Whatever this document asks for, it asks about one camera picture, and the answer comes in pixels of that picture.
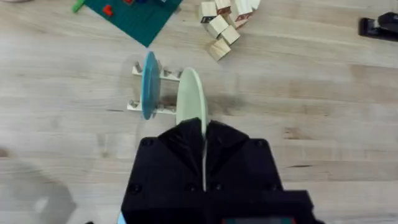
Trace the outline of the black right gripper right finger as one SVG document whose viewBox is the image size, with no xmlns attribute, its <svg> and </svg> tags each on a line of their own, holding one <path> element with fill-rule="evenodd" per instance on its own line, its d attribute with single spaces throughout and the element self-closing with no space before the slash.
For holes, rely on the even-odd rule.
<svg viewBox="0 0 398 224">
<path fill-rule="evenodd" d="M 283 190 L 269 143 L 232 126 L 210 121 L 206 131 L 208 190 Z"/>
</svg>

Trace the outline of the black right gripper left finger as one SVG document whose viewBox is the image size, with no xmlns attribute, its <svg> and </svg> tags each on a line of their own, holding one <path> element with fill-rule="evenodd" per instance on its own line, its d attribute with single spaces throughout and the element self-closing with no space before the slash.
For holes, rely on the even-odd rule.
<svg viewBox="0 0 398 224">
<path fill-rule="evenodd" d="M 142 138 L 124 200 L 203 192 L 204 145 L 199 118 Z"/>
</svg>

